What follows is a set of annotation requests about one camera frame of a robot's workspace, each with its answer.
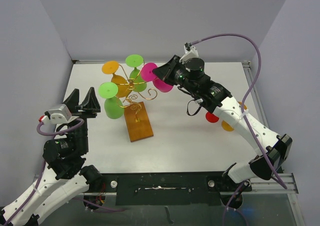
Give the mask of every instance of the pink cup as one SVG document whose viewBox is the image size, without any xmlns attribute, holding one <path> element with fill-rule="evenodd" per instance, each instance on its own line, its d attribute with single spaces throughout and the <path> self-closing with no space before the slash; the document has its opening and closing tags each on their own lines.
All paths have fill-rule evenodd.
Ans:
<svg viewBox="0 0 320 226">
<path fill-rule="evenodd" d="M 159 78 L 153 81 L 153 85 L 163 93 L 167 93 L 173 88 L 173 86 L 166 84 L 165 82 L 161 81 L 161 79 Z"/>
<path fill-rule="evenodd" d="M 157 76 L 152 72 L 152 70 L 156 68 L 157 68 L 157 65 L 155 63 L 153 62 L 146 63 L 141 69 L 141 73 L 140 73 L 141 78 L 146 82 L 155 80 Z"/>
</svg>

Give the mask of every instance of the wall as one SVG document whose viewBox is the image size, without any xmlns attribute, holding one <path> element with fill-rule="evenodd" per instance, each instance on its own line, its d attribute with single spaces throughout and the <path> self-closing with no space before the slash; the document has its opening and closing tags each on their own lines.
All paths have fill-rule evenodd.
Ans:
<svg viewBox="0 0 320 226">
<path fill-rule="evenodd" d="M 285 1 L 260 46 L 257 82 L 271 129 L 293 138 L 284 169 L 294 172 L 308 226 L 319 225 L 319 8 L 319 0 Z"/>
<path fill-rule="evenodd" d="M 32 183 L 45 137 L 38 118 L 59 103 L 72 62 L 40 0 L 0 0 L 0 206 Z"/>
<path fill-rule="evenodd" d="M 185 42 L 239 33 L 261 44 L 285 0 L 41 0 L 75 60 L 124 61 L 130 54 L 164 62 L 184 53 Z M 212 61 L 251 59 L 240 38 L 198 46 Z"/>
</svg>

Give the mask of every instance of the red circle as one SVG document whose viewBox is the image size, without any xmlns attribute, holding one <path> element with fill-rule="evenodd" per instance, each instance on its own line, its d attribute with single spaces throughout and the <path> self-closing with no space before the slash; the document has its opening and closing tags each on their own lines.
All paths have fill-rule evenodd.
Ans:
<svg viewBox="0 0 320 226">
<path fill-rule="evenodd" d="M 206 120 L 208 120 L 208 122 L 210 123 L 216 123 L 219 121 L 219 118 L 217 116 L 215 116 L 213 113 L 207 112 L 205 114 L 205 118 Z"/>
</svg>

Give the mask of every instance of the screw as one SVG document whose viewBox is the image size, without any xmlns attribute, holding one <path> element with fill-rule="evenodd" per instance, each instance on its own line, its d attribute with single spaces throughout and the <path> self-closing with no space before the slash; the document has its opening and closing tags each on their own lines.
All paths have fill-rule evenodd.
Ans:
<svg viewBox="0 0 320 226">
<path fill-rule="evenodd" d="M 208 185 L 210 188 L 213 188 L 215 186 L 215 181 L 209 180 Z"/>
<path fill-rule="evenodd" d="M 117 186 L 118 186 L 118 183 L 117 183 L 117 181 L 111 181 L 111 183 L 110 183 L 110 185 L 111 185 L 111 188 L 116 188 Z"/>
</svg>

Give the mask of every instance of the wooden block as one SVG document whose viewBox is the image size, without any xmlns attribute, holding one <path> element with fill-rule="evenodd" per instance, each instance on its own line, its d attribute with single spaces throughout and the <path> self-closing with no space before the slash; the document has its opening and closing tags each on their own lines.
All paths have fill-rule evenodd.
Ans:
<svg viewBox="0 0 320 226">
<path fill-rule="evenodd" d="M 141 104 L 142 108 L 137 114 L 138 122 L 136 121 L 136 110 L 132 110 L 131 107 L 124 109 L 126 127 L 128 128 L 131 142 L 143 140 L 154 135 L 145 104 L 144 102 L 139 102 L 139 104 Z"/>
</svg>

